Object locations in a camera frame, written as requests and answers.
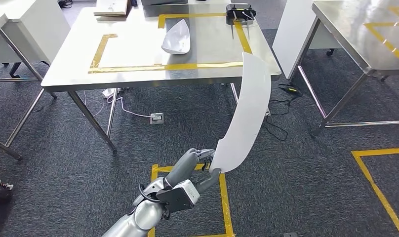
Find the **gray carpet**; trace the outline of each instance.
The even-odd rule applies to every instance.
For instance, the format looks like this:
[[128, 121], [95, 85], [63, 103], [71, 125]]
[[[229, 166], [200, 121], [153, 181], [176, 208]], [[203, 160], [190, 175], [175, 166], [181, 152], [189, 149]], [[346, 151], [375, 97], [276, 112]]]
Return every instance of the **gray carpet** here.
[[[265, 30], [270, 45], [275, 30]], [[47, 66], [35, 64], [44, 73]], [[326, 108], [331, 108], [360, 71], [343, 50], [327, 57], [323, 50], [308, 53], [308, 76]], [[0, 76], [9, 68], [0, 65]], [[30, 76], [21, 66], [18, 74]], [[277, 89], [271, 99], [291, 96]], [[325, 130], [312, 139], [308, 131], [320, 115], [301, 78], [303, 97], [290, 112], [272, 116], [272, 123], [289, 133], [284, 142], [262, 129], [246, 161], [227, 173], [234, 233], [239, 237], [281, 237], [296, 232], [316, 236], [399, 236], [399, 233], [356, 164], [352, 150], [399, 147], [399, 126], [353, 127]], [[5, 140], [38, 92], [36, 83], [0, 83], [0, 139]], [[31, 115], [13, 148], [15, 161], [0, 151], [0, 178], [14, 183], [14, 199], [0, 206], [0, 236], [101, 236], [127, 213], [137, 185], [147, 184], [153, 164], [173, 165], [189, 148], [215, 148], [235, 109], [229, 87], [216, 85], [132, 88], [124, 106], [134, 112], [164, 112], [165, 124], [118, 109], [112, 155], [102, 139], [65, 93], [52, 100], [45, 94], [41, 109]], [[100, 91], [87, 92], [88, 107], [97, 112]], [[399, 119], [399, 77], [385, 83], [370, 80], [338, 120]], [[272, 113], [286, 106], [270, 104]], [[108, 110], [97, 116], [106, 128]], [[275, 127], [267, 126], [281, 136]], [[390, 197], [399, 215], [399, 157], [367, 167]], [[195, 177], [204, 175], [195, 172]], [[219, 187], [204, 194], [195, 209], [172, 215], [156, 230], [158, 237], [223, 234]]]

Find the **black wire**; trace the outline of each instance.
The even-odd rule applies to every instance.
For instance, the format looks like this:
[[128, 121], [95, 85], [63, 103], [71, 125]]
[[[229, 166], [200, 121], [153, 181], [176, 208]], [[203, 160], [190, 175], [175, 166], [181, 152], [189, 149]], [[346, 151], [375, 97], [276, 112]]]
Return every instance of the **black wire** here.
[[279, 127], [279, 126], [277, 126], [277, 125], [275, 125], [275, 124], [273, 124], [273, 123], [271, 123], [271, 122], [269, 122], [269, 121], [268, 121], [268, 119], [269, 119], [269, 117], [270, 117], [269, 115], [281, 116], [281, 115], [286, 115], [286, 114], [288, 114], [288, 113], [290, 112], [291, 103], [292, 103], [295, 99], [301, 97], [302, 95], [303, 95], [303, 94], [301, 94], [300, 92], [298, 92], [293, 98], [288, 99], [288, 100], [270, 100], [270, 101], [269, 101], [269, 103], [271, 103], [271, 102], [279, 102], [279, 103], [287, 102], [287, 103], [285, 104], [285, 105], [287, 106], [287, 111], [286, 111], [286, 112], [281, 113], [281, 114], [269, 113], [268, 116], [266, 117], [266, 120], [265, 120], [266, 124], [268, 124], [268, 125], [270, 125], [270, 126], [273, 126], [273, 127], [276, 127], [276, 128], [278, 128], [279, 130], [281, 130], [282, 132], [284, 132], [285, 137], [280, 138], [280, 137], [276, 136], [275, 134], [273, 134], [273, 133], [269, 130], [269, 128], [267, 128], [267, 127], [265, 127], [264, 125], [262, 125], [262, 127], [265, 128], [265, 129], [267, 130], [267, 132], [268, 132], [269, 134], [273, 135], [277, 140], [279, 140], [279, 141], [285, 141], [285, 140], [287, 140], [287, 138], [288, 138], [288, 132], [287, 132], [287, 130], [285, 130], [285, 129], [283, 129], [283, 128], [281, 128], [281, 127]]
[[275, 134], [273, 134], [273, 133], [269, 130], [269, 128], [265, 127], [264, 125], [262, 125], [262, 127], [265, 128], [265, 129], [268, 131], [268, 133], [271, 134], [271, 135], [273, 135], [277, 140], [282, 141], [282, 142], [285, 141], [285, 140], [287, 140], [287, 138], [288, 138], [288, 132], [287, 132], [287, 130], [285, 130], [285, 129], [279, 127], [279, 126], [276, 126], [276, 125], [273, 124], [273, 123], [270, 123], [270, 122], [268, 121], [268, 119], [269, 119], [269, 116], [266, 117], [265, 122], [266, 122], [268, 125], [274, 126], [274, 127], [278, 128], [279, 130], [283, 131], [283, 132], [285, 133], [285, 137], [284, 137], [284, 138], [279, 138], [279, 137], [277, 137]]
[[160, 200], [157, 200], [157, 199], [153, 199], [153, 198], [145, 195], [143, 190], [144, 190], [144, 185], [139, 184], [138, 185], [138, 191], [140, 191], [141, 196], [143, 196], [145, 200], [148, 200], [148, 201], [151, 201], [151, 202], [154, 202], [154, 203], [166, 204], [166, 202], [163, 202], [163, 201], [160, 201]]

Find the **white bowl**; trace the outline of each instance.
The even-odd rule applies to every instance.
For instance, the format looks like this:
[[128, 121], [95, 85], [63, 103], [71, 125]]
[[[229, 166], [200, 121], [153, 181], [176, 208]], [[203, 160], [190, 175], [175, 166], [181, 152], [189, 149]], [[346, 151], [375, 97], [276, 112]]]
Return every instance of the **white bowl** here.
[[185, 19], [176, 23], [164, 37], [161, 48], [170, 54], [185, 54], [191, 49], [191, 37]]

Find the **power strip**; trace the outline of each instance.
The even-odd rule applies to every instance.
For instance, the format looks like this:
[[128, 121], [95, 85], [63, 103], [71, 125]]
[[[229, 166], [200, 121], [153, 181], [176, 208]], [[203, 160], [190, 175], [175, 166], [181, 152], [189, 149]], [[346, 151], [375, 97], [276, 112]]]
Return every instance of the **power strip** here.
[[[109, 100], [109, 98], [113, 97], [114, 96], [114, 89], [115, 88], [108, 88], [108, 89], [102, 91], [102, 95], [104, 96], [104, 98]], [[118, 88], [117, 94], [120, 93], [120, 92], [121, 92], [121, 88]]]

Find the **black cable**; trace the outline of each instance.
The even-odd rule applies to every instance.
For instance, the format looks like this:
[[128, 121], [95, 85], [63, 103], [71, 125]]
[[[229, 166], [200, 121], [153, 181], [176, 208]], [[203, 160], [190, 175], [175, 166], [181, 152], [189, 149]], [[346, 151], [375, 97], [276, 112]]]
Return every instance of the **black cable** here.
[[273, 123], [268, 122], [268, 118], [269, 118], [269, 116], [266, 117], [265, 122], [266, 122], [268, 125], [274, 126], [274, 127], [278, 128], [279, 130], [283, 131], [283, 132], [285, 133], [285, 137], [284, 137], [284, 138], [279, 138], [279, 137], [277, 137], [275, 134], [273, 134], [273, 133], [269, 130], [269, 128], [265, 127], [264, 125], [262, 125], [262, 127], [265, 128], [265, 129], [268, 131], [268, 133], [271, 134], [271, 135], [273, 135], [277, 140], [282, 141], [282, 142], [285, 141], [285, 140], [287, 140], [287, 138], [288, 138], [288, 132], [287, 132], [287, 130], [285, 130], [285, 129], [279, 127], [279, 126], [276, 126], [276, 125], [273, 124]]
[[72, 8], [73, 0], [58, 0], [60, 8]]
[[[284, 88], [284, 87], [281, 87], [281, 86], [287, 86], [287, 87], [289, 87], [290, 89], [293, 89], [293, 90], [288, 90], [288, 89], [286, 89], [286, 88]], [[284, 112], [284, 113], [281, 113], [281, 114], [269, 113], [268, 116], [266, 117], [265, 122], [266, 122], [268, 125], [273, 126], [273, 127], [276, 127], [276, 128], [278, 128], [279, 130], [281, 130], [282, 132], [284, 132], [285, 137], [280, 138], [280, 137], [276, 136], [275, 134], [273, 134], [273, 133], [269, 130], [269, 128], [265, 127], [264, 125], [262, 125], [262, 127], [265, 128], [265, 129], [267, 130], [267, 132], [268, 132], [269, 134], [273, 135], [277, 140], [279, 140], [279, 141], [285, 141], [285, 140], [287, 140], [287, 138], [288, 138], [288, 132], [287, 132], [287, 130], [285, 130], [285, 129], [283, 129], [283, 128], [281, 128], [281, 127], [279, 127], [279, 126], [277, 126], [277, 125], [275, 125], [275, 124], [273, 124], [273, 123], [271, 123], [271, 122], [269, 122], [269, 121], [268, 121], [268, 119], [269, 119], [269, 117], [270, 117], [269, 115], [281, 116], [281, 115], [286, 115], [286, 114], [288, 114], [288, 113], [290, 112], [291, 103], [292, 103], [295, 99], [297, 99], [297, 98], [303, 96], [303, 94], [302, 94], [300, 91], [298, 91], [297, 89], [295, 89], [295, 88], [293, 87], [293, 85], [291, 85], [291, 84], [279, 84], [279, 85], [278, 85], [278, 88], [280, 88], [281, 90], [283, 90], [283, 91], [285, 91], [285, 92], [287, 92], [287, 93], [289, 93], [289, 94], [294, 94], [294, 97], [291, 98], [291, 99], [288, 99], [288, 100], [270, 100], [269, 103], [271, 103], [271, 102], [279, 102], [279, 103], [287, 102], [287, 103], [285, 104], [285, 105], [287, 106], [287, 111]]]
[[145, 195], [144, 192], [143, 192], [143, 190], [144, 190], [144, 185], [139, 184], [139, 185], [138, 185], [138, 191], [140, 191], [140, 195], [143, 196], [145, 200], [148, 200], [148, 201], [151, 201], [151, 202], [154, 202], [154, 203], [166, 204], [166, 202], [162, 202], [162, 201], [160, 201], [160, 200], [153, 199], [153, 198], [151, 198], [151, 197]]

